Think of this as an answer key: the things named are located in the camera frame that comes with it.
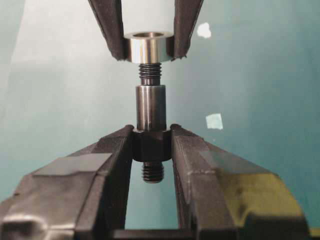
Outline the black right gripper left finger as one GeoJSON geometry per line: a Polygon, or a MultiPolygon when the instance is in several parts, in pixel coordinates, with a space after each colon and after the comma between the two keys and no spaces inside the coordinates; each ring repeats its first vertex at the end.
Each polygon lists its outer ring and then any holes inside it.
{"type": "Polygon", "coordinates": [[[133,126],[26,174],[0,205],[3,240],[98,240],[125,226],[133,126]]]}

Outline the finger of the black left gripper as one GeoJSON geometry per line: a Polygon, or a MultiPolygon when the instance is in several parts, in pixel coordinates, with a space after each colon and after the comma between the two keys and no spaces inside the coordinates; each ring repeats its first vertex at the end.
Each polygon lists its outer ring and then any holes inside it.
{"type": "Polygon", "coordinates": [[[89,5],[111,55],[126,59],[121,0],[89,0],[89,5]]]}
{"type": "Polygon", "coordinates": [[[203,2],[203,0],[174,1],[174,41],[172,61],[187,56],[191,46],[192,34],[203,2]]]}

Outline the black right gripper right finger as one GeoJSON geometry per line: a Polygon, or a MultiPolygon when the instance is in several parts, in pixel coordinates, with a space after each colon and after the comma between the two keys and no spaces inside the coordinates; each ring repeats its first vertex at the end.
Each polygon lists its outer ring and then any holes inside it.
{"type": "Polygon", "coordinates": [[[275,173],[171,126],[178,224],[198,240],[308,240],[305,215],[275,173]]]}

